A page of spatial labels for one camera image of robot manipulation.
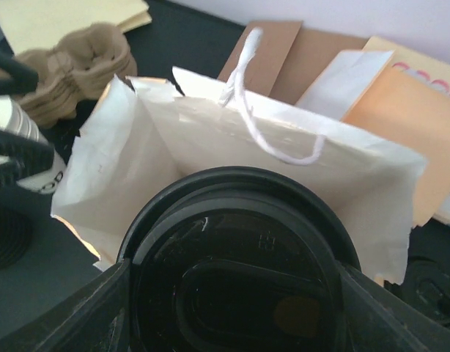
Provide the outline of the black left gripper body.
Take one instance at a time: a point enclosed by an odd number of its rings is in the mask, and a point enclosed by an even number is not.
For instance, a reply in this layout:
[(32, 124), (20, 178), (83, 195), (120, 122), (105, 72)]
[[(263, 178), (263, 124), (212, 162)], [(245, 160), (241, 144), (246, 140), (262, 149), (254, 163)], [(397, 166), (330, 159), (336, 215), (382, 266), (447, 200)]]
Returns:
[(55, 148), (14, 95), (34, 92), (37, 72), (0, 51), (0, 188), (17, 185), (36, 194), (55, 192)]

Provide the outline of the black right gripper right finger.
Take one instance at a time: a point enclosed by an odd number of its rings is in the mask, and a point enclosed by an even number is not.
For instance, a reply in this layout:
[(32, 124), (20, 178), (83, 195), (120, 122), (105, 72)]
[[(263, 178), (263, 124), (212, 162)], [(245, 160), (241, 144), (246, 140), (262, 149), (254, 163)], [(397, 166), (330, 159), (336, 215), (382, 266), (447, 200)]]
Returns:
[(450, 330), (360, 271), (339, 265), (349, 351), (450, 351)]

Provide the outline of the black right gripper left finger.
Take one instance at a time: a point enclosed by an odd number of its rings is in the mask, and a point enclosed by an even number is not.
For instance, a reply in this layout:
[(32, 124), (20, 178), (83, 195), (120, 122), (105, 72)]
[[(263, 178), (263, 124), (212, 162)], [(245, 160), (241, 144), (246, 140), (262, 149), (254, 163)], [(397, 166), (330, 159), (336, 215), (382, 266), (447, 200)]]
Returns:
[(128, 351), (130, 261), (0, 339), (0, 351)]

